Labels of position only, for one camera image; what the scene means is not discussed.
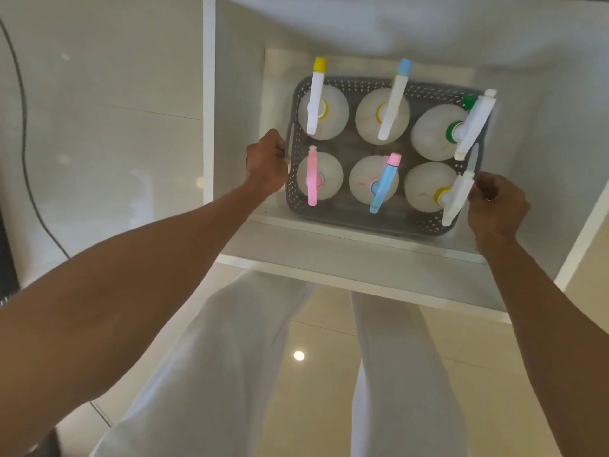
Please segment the white open cabinet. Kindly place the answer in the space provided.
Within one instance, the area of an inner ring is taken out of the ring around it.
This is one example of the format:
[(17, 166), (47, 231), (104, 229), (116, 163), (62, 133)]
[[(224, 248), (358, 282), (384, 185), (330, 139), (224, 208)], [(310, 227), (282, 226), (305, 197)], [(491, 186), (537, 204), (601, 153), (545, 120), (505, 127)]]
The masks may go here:
[[(330, 76), (495, 89), (479, 167), (532, 210), (518, 238), (564, 290), (609, 213), (609, 0), (202, 0), (206, 202), (242, 181), (245, 146), (270, 127), (296, 143), (297, 84)], [(504, 306), (466, 215), (441, 236), (374, 233), (270, 197), (221, 252), (225, 264), (438, 308)]]

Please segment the person's left hand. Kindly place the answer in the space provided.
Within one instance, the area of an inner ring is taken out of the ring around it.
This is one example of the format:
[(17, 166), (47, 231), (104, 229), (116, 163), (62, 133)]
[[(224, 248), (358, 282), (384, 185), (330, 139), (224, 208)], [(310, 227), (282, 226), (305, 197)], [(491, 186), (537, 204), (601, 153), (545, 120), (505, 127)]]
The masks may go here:
[(246, 183), (254, 186), (263, 199), (285, 185), (289, 176), (289, 157), (277, 156), (268, 147), (267, 133), (258, 142), (247, 146), (246, 156)]

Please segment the person's right forearm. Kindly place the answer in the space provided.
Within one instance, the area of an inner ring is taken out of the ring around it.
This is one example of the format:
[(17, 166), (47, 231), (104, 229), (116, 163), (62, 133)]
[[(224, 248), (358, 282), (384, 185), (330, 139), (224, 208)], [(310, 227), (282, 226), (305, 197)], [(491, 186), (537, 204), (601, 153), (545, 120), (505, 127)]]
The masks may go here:
[(515, 238), (484, 235), (478, 246), (561, 455), (609, 457), (609, 334), (560, 291)]

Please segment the person's left forearm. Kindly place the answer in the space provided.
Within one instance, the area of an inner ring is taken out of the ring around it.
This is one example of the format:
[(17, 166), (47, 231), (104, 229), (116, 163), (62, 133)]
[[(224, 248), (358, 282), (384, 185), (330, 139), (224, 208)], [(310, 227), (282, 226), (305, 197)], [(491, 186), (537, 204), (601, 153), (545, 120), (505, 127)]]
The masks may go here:
[(0, 457), (23, 457), (116, 384), (284, 184), (251, 175), (203, 207), (88, 248), (0, 309)]

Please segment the white trousers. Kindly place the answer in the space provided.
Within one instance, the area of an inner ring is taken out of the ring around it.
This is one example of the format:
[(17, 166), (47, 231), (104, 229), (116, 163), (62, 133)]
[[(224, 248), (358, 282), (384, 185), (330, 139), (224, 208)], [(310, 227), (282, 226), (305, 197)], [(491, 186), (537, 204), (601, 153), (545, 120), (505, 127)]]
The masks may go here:
[[(90, 457), (252, 457), (289, 322), (315, 284), (246, 270), (210, 296)], [(420, 309), (351, 293), (361, 364), (351, 457), (471, 457)]]

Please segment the dark grey object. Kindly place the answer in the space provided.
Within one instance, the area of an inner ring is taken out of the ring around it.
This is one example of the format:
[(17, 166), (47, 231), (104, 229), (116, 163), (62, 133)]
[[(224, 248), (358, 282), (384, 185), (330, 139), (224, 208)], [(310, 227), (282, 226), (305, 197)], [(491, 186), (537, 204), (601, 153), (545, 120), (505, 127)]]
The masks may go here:
[(21, 289), (0, 209), (0, 307)]

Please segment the person's right hand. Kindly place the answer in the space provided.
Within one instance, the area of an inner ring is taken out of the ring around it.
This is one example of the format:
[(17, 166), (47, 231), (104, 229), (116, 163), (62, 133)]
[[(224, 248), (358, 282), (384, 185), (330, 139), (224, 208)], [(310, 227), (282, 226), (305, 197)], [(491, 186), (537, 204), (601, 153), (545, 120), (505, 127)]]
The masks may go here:
[(516, 234), (529, 213), (523, 190), (506, 178), (503, 186), (477, 186), (468, 196), (468, 224), (485, 259), (517, 244)]

